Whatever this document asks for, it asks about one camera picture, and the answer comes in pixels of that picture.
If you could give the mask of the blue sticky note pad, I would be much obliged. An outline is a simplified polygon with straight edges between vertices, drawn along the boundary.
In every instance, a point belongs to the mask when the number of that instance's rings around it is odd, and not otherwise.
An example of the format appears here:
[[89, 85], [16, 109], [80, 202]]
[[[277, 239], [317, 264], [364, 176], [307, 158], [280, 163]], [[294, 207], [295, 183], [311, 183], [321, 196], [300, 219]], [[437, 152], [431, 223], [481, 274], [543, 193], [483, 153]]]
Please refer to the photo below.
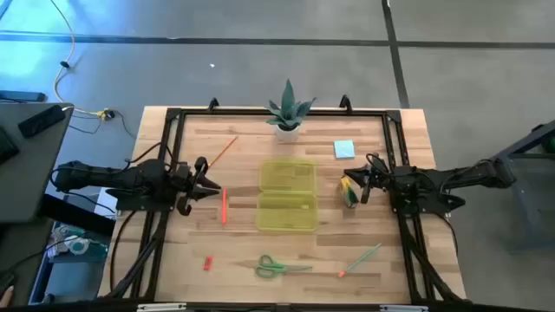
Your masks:
[[333, 146], [337, 159], [353, 159], [356, 156], [352, 140], [336, 140], [333, 142]]

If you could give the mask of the green pencil orange eraser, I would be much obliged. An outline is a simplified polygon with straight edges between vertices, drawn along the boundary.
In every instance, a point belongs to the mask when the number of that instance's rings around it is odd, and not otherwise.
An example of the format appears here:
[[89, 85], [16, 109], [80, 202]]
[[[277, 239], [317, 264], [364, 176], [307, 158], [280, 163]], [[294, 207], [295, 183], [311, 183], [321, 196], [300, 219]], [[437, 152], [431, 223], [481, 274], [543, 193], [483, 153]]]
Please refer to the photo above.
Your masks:
[[366, 258], [368, 258], [368, 257], [372, 256], [374, 253], [376, 253], [380, 249], [381, 246], [382, 246], [382, 244], [377, 244], [372, 249], [366, 251], [364, 254], [359, 256], [353, 263], [351, 263], [345, 270], [340, 271], [337, 274], [337, 276], [339, 278], [344, 277], [348, 272], [353, 270], [357, 265], [364, 262]]

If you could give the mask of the white plant pot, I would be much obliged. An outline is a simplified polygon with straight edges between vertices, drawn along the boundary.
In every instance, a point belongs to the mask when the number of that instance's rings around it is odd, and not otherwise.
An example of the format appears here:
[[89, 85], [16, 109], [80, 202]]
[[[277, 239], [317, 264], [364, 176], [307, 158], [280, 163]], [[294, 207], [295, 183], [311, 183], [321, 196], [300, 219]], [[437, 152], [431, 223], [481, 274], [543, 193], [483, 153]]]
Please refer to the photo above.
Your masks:
[[294, 127], [283, 127], [282, 125], [275, 126], [275, 135], [278, 140], [285, 143], [293, 143], [297, 141], [299, 136], [299, 125]]

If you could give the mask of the blue storage bin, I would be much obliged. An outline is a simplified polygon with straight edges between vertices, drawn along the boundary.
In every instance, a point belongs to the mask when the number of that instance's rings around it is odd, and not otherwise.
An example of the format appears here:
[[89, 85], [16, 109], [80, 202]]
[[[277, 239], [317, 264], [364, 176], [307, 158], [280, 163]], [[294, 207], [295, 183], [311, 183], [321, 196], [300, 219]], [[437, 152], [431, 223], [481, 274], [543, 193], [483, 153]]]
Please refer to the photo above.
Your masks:
[[[71, 236], [89, 240], [85, 254], [77, 256], [69, 252], [64, 240]], [[55, 222], [47, 250], [36, 257], [40, 266], [31, 288], [29, 304], [74, 302], [96, 297], [108, 247], [107, 237]]]

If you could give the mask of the dark grey desk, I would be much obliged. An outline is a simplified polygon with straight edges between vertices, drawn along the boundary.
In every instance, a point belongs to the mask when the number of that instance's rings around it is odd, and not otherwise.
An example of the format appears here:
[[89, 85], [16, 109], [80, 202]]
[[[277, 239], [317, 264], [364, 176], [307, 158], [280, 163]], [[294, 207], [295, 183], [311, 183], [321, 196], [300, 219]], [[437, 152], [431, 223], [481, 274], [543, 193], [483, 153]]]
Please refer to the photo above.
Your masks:
[[[59, 107], [63, 119], [31, 138], [24, 137], [18, 124], [51, 107]], [[100, 235], [112, 234], [114, 220], [46, 193], [72, 108], [68, 103], [0, 104], [0, 133], [8, 134], [18, 148], [17, 154], [0, 161], [0, 230], [50, 218]]]

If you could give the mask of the green handled scissors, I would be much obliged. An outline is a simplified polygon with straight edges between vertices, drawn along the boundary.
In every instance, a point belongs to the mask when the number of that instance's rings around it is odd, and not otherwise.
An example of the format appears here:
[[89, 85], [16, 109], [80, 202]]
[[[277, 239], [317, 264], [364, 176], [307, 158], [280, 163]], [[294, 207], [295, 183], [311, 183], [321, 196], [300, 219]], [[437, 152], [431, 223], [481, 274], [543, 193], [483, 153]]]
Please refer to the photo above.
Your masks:
[[258, 259], [258, 265], [255, 268], [255, 274], [262, 278], [273, 278], [288, 272], [311, 269], [312, 267], [307, 265], [289, 265], [279, 263], [269, 255], [262, 255]]

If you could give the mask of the yellow translucent pencil case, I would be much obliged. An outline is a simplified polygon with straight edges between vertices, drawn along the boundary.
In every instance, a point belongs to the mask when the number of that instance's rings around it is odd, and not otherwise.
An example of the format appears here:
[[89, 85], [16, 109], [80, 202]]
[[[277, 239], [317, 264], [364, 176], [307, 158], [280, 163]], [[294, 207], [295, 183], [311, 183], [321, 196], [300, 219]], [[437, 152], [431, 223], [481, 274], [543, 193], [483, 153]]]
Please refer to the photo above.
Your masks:
[[257, 227], [260, 231], [312, 232], [318, 226], [317, 165], [274, 159], [260, 166]]

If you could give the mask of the green spiky plant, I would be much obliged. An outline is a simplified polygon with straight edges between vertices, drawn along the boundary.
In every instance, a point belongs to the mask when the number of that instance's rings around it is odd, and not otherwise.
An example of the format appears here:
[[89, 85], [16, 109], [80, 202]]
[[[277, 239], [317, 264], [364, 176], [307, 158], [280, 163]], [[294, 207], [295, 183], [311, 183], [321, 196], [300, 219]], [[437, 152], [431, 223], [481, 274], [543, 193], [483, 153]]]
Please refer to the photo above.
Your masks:
[[296, 101], [294, 88], [291, 81], [287, 79], [281, 97], [281, 104], [278, 105], [274, 101], [269, 100], [266, 109], [271, 113], [272, 117], [266, 123], [277, 126], [285, 132], [293, 131], [302, 124], [316, 99]]

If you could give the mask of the black keyboard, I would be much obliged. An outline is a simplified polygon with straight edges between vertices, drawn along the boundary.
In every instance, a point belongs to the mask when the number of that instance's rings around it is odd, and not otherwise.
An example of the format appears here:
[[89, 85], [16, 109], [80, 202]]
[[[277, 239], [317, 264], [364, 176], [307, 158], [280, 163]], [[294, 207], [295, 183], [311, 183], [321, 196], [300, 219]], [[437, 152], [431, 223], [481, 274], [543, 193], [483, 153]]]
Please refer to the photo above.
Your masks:
[[20, 150], [16, 145], [13, 135], [0, 126], [0, 165], [16, 157], [19, 153]]

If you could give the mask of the grey metal table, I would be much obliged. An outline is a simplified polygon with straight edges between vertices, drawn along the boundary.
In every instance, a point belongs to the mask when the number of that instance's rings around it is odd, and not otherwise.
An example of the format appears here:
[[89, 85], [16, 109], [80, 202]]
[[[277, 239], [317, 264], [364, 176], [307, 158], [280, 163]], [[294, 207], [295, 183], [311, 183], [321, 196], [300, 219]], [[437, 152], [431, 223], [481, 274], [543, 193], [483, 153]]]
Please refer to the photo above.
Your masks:
[[555, 153], [542, 147], [552, 136], [555, 120], [536, 126], [491, 157], [514, 176], [511, 191], [520, 212], [522, 236], [509, 247], [512, 253], [555, 249]]

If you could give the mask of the flat black floor device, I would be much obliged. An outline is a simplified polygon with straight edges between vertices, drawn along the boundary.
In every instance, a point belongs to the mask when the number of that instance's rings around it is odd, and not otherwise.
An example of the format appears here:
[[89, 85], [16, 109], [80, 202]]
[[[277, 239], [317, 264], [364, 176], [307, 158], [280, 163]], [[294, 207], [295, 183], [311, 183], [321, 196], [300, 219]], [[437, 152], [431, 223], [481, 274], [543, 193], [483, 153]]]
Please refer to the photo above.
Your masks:
[[0, 90], [0, 101], [44, 102], [46, 98], [41, 92]]

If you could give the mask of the yellow green crayon box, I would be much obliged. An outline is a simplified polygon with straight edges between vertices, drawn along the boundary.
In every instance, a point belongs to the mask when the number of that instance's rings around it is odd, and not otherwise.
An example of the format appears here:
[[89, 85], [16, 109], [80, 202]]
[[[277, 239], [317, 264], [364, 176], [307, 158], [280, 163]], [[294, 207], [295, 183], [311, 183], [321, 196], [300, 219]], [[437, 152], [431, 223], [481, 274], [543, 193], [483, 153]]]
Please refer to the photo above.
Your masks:
[[359, 199], [351, 187], [350, 179], [347, 176], [343, 176], [340, 179], [340, 191], [345, 206], [349, 209], [355, 209], [359, 203]]

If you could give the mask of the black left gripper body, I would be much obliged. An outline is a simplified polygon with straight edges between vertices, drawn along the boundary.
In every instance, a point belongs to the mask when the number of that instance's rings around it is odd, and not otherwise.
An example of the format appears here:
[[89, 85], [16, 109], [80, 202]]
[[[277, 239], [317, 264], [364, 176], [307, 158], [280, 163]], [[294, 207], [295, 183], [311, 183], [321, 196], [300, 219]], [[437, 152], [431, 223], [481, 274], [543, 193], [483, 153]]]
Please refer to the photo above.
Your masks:
[[182, 198], [190, 199], [193, 189], [200, 189], [196, 183], [196, 178], [200, 172], [204, 171], [204, 164], [191, 167], [186, 162], [179, 163], [177, 169], [172, 174], [171, 185], [176, 189], [174, 203], [177, 205]]

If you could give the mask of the black phone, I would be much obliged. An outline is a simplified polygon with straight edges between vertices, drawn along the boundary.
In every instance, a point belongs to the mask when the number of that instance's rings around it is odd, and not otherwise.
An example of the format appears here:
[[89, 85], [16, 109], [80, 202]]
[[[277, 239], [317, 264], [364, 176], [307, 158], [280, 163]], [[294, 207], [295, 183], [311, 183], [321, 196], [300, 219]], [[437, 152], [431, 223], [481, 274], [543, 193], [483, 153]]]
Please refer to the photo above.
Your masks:
[[24, 138], [31, 138], [64, 119], [65, 112], [59, 105], [54, 105], [21, 121], [17, 126]]

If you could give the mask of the clear tape roll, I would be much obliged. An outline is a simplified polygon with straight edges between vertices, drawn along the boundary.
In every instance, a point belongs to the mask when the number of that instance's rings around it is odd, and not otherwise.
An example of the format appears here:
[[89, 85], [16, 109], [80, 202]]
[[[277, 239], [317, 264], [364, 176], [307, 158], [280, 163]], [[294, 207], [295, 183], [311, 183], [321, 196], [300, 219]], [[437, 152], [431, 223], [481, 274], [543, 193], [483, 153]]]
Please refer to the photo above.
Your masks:
[[88, 239], [78, 236], [67, 237], [64, 240], [64, 244], [68, 248], [69, 252], [73, 255], [83, 255], [88, 251], [90, 242]]

